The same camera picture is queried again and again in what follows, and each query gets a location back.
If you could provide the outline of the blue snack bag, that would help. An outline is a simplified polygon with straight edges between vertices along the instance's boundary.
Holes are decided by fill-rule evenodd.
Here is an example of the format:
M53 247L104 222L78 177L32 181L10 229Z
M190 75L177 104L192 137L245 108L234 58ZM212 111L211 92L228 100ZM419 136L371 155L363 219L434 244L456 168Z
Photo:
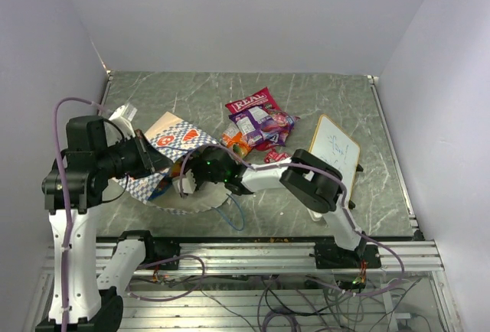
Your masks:
M149 196L149 200L154 200L163 195L170 187L172 181L180 175L183 159L178 159L166 172L162 173L157 185Z

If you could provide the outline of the checkered paper bag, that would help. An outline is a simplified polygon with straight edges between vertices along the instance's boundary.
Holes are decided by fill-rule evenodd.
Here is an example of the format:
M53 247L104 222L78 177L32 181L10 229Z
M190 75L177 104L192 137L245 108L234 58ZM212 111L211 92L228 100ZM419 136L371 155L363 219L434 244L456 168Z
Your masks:
M171 159L171 167L143 179L128 177L118 180L125 192L145 205L179 216L216 210L233 229L244 229L243 210L223 184L205 183L199 187L191 183L189 173L180 177L185 155L191 152L192 158L197 158L203 151L202 146L216 144L216 139L171 112L164 113L145 136L153 148ZM226 202L237 207L242 217L240 225L233 224L220 209Z

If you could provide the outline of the orange snack packet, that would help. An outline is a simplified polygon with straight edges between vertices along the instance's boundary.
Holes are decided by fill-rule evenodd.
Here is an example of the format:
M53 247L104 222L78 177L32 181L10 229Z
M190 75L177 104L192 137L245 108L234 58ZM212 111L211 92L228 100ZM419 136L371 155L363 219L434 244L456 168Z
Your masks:
M221 135L220 143L238 156L245 158L253 150L238 127L231 122Z

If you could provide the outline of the small red snack packet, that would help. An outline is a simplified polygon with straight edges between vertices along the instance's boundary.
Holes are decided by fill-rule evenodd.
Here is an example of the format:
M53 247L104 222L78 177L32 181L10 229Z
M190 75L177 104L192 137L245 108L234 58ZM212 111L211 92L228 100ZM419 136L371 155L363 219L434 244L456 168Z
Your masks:
M263 162L265 164L272 164L278 161L282 161L286 158L289 158L290 154L287 152L278 152L275 148L271 148L269 152L266 154Z

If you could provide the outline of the purple snack packet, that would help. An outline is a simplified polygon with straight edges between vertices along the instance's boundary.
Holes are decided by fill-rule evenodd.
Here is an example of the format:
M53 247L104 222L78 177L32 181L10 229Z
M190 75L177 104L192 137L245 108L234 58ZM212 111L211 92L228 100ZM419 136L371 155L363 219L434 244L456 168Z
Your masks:
M280 131L273 114L286 113L277 109L254 106L250 109L229 115L229 119L242 132L247 144L252 147L263 144L270 136Z

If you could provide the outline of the small colourful candy packet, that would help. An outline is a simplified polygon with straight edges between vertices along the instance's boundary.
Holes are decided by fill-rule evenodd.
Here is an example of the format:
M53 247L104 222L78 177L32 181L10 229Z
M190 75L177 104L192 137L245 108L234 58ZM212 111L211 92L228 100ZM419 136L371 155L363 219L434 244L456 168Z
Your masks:
M280 131L270 136L264 145L266 148L272 147L284 147L286 145L286 139L295 127L296 123L300 120L299 116L291 116L286 113L273 114L274 121L280 126Z

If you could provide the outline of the pink snack bag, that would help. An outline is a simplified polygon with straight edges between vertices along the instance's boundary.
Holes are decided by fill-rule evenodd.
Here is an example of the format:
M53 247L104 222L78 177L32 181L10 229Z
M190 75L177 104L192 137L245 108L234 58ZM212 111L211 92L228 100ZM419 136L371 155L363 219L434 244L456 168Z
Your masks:
M270 94L267 86L250 96L246 96L226 105L231 114L242 112L254 106L264 106L266 109L279 109L277 102Z

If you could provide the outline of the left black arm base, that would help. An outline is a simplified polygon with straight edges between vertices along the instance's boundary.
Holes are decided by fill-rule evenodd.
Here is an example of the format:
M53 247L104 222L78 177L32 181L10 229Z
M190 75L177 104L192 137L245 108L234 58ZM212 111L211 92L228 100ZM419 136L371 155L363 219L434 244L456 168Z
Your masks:
M126 271L143 269L144 265L153 269L160 261L166 261L167 265L159 268L176 270L179 255L180 246L175 241L155 238L149 230L129 230L117 239L110 261Z

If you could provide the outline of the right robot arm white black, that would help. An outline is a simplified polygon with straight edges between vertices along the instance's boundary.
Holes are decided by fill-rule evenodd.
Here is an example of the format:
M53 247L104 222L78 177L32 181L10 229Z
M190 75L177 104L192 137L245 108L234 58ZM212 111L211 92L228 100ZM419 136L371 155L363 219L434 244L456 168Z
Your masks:
M223 184L237 196L288 190L329 225L342 265L355 267L364 259L366 235L348 209L348 189L340 171L306 150L272 164L249 164L226 148L206 145L199 155L185 156L181 175L190 179L192 190L205 183Z

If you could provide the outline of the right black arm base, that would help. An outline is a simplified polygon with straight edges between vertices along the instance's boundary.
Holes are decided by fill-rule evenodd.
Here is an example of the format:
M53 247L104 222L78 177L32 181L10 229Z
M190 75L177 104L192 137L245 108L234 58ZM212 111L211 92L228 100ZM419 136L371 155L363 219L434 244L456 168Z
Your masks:
M309 256L315 260L317 269L379 269L381 257L376 245L368 245L364 240L355 250L337 246L333 241L317 242Z

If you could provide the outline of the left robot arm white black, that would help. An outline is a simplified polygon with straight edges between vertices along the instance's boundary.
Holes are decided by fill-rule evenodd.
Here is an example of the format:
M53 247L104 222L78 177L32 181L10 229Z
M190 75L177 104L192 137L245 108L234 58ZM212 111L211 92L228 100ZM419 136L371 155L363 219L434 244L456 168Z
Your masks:
M123 293L137 268L156 258L148 230L120 236L112 258L96 273L95 208L113 178L140 179L173 164L144 134L102 116L72 118L67 148L57 153L42 183L54 237L54 293L37 331L116 331L123 318Z

